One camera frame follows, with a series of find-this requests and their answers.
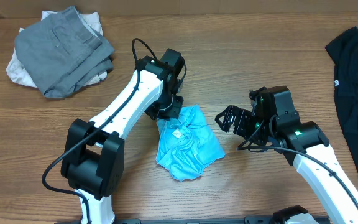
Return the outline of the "light blue printed t-shirt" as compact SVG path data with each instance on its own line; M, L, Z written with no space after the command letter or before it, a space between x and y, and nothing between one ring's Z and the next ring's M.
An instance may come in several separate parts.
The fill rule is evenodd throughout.
M205 168L225 156L199 105L183 107L178 118L158 119L157 127L156 163L177 181L197 179Z

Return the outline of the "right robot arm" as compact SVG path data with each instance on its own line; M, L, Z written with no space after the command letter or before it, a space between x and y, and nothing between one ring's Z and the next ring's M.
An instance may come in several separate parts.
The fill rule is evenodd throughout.
M244 138L239 150L283 154L312 188L333 223L358 223L358 191L349 180L329 139L310 121L302 123L286 86L250 91L252 110L234 105L216 115L224 132Z

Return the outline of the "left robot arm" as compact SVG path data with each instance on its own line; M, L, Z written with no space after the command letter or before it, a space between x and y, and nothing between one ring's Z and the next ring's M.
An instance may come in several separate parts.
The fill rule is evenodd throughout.
M179 117L179 74L186 68L181 53L167 49L161 59L145 56L138 65L105 110L89 121L76 119L68 130L61 175L81 194L80 223L114 222L111 194L123 174L125 140L142 114L152 120Z

